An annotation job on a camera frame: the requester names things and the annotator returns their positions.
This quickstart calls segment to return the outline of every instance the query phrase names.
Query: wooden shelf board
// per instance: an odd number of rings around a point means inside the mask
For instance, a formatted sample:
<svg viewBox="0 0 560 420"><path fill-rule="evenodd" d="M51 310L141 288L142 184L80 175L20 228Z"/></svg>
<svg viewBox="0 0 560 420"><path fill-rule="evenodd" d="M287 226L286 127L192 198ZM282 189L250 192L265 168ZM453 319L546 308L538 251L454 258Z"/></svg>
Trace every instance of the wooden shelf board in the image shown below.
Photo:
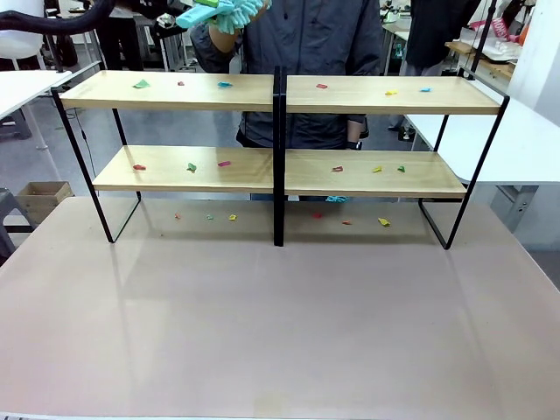
<svg viewBox="0 0 560 420"><path fill-rule="evenodd" d="M398 93L385 95L391 90ZM459 77L291 76L287 102L289 113L322 114L496 115L500 108Z"/></svg>
<svg viewBox="0 0 560 420"><path fill-rule="evenodd" d="M230 166L219 167L229 160ZM186 168L197 166L195 173ZM137 171L134 165L146 166ZM124 146L94 180L99 191L272 193L272 150Z"/></svg>
<svg viewBox="0 0 560 420"><path fill-rule="evenodd" d="M140 80L150 86L134 88ZM67 108L272 111L272 84L268 74L101 71L60 98Z"/></svg>
<svg viewBox="0 0 560 420"><path fill-rule="evenodd" d="M232 164L218 167L229 160ZM196 173L186 170L197 165ZM135 171L132 166L146 166ZM342 165L344 171L332 172ZM406 173L397 168L405 166ZM372 173L376 166L383 172ZM125 146L94 181L100 191L272 193L272 150ZM352 197L462 198L465 188L431 152L287 150L286 193Z"/></svg>
<svg viewBox="0 0 560 420"><path fill-rule="evenodd" d="M149 87L135 89L140 80ZM218 87L228 81L232 87ZM327 89L319 89L319 83ZM272 110L273 76L102 71L64 93L66 107ZM429 93L422 88L432 88ZM385 95L388 90L398 93ZM499 104L456 77L289 76L290 113L495 115Z"/></svg>

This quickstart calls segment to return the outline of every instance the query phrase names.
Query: microfiber duster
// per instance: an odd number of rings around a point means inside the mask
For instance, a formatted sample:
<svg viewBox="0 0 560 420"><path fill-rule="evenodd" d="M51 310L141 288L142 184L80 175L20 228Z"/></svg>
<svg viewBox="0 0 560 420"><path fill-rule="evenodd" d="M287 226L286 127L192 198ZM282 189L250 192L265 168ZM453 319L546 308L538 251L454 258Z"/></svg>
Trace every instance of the microfiber duster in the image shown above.
<svg viewBox="0 0 560 420"><path fill-rule="evenodd" d="M214 18L213 23L218 26L220 32L233 35L236 29L247 26L251 22L251 18L256 16L264 6L263 0L199 0L198 3L177 18L178 26L188 29ZM269 0L268 8L271 5L272 0Z"/></svg>

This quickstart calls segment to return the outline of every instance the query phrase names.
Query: brown box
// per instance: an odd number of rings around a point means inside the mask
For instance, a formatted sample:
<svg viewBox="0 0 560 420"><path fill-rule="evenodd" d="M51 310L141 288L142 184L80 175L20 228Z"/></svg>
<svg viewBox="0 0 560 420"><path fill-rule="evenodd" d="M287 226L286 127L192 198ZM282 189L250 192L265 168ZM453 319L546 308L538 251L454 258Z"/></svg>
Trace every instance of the brown box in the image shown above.
<svg viewBox="0 0 560 420"><path fill-rule="evenodd" d="M16 196L19 205L23 207L29 217L40 223L66 197L73 197L70 184L62 182L30 182Z"/></svg>

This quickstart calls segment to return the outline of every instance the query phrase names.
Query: concrete floor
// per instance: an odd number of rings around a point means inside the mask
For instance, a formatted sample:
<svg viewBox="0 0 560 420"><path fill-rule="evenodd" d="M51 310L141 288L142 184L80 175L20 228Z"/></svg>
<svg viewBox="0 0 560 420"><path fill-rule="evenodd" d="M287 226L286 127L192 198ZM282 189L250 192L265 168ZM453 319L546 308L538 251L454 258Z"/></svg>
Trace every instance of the concrete floor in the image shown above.
<svg viewBox="0 0 560 420"><path fill-rule="evenodd" d="M63 180L70 183L76 195L87 195L88 189L80 168L62 128L59 114L51 98L38 98L31 103L38 125L52 153L52 159ZM237 147L235 134L239 113L217 111L120 111L129 144L204 145ZM78 119L72 118L74 133L79 138L83 156L92 173L100 171L121 146L112 112L105 109L80 109ZM387 131L388 115L368 117L370 137L364 142L366 150L410 149L410 143L400 142L397 134ZM93 168L86 142L81 139L80 126L87 136ZM0 186L14 194L30 181L55 180L45 153L36 150L32 138L20 140L0 136ZM102 192L102 195L130 196L127 192ZM146 197L178 198L181 200L247 200L247 194L205 192L147 192ZM556 286L560 285L558 253L534 254Z"/></svg>

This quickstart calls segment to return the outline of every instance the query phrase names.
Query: jacket sleeve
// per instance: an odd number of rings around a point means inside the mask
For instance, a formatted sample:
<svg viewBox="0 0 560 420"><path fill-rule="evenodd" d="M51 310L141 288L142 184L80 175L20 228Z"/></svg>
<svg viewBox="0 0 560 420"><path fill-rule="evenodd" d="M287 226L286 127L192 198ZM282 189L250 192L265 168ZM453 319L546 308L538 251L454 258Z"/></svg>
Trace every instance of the jacket sleeve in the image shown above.
<svg viewBox="0 0 560 420"><path fill-rule="evenodd" d="M382 22L379 17L379 0L363 0L360 19L353 36L352 49L346 62L346 74L377 76L382 56ZM364 122L364 115L349 115L348 119Z"/></svg>
<svg viewBox="0 0 560 420"><path fill-rule="evenodd" d="M210 39L208 24L199 24L191 32L194 53L202 69L207 73L229 73L229 61L235 56L234 48L230 52L222 52Z"/></svg>

